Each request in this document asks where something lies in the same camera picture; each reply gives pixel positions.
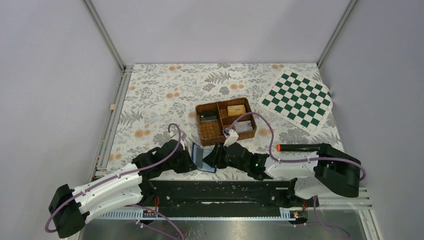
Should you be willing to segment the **blue leather card holder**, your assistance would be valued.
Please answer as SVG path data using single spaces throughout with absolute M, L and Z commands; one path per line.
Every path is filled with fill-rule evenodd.
M 211 152 L 212 150 L 210 149 L 204 149 L 195 142 L 192 143 L 191 159 L 199 171 L 207 173 L 216 173 L 216 167 L 212 167 L 204 162 L 204 158 L 206 158 Z

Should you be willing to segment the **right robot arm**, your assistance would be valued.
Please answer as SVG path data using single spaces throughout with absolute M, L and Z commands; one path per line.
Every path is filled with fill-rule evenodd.
M 327 143 L 278 144 L 276 149 L 304 154 L 274 160 L 270 154 L 252 153 L 236 142 L 229 146 L 217 143 L 212 150 L 193 145 L 192 158 L 203 172 L 216 173 L 231 167 L 258 181 L 288 181 L 286 198 L 293 206 L 325 193 L 358 197 L 360 181 L 366 175 L 358 159 Z

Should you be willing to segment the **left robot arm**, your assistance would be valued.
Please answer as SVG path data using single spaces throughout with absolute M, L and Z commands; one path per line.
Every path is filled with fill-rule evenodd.
M 158 196 L 151 179 L 169 170 L 183 174 L 196 168 L 184 144 L 171 139 L 103 178 L 74 188 L 64 184 L 48 207 L 55 232 L 64 239 L 104 213 L 132 204 L 156 203 Z

